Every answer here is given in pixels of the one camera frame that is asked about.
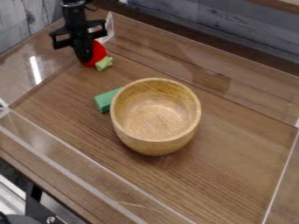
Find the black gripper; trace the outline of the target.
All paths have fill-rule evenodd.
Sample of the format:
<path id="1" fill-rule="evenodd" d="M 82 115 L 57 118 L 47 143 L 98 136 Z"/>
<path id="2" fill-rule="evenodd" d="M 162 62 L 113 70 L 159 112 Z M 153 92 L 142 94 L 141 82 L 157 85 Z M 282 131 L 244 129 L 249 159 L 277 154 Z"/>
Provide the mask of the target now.
<path id="1" fill-rule="evenodd" d="M 106 19 L 87 19 L 86 0 L 61 0 L 65 26 L 50 33 L 55 49 L 71 46 L 82 63 L 89 63 L 94 55 L 93 41 L 109 35 Z M 101 25 L 102 30 L 90 32 Z"/>

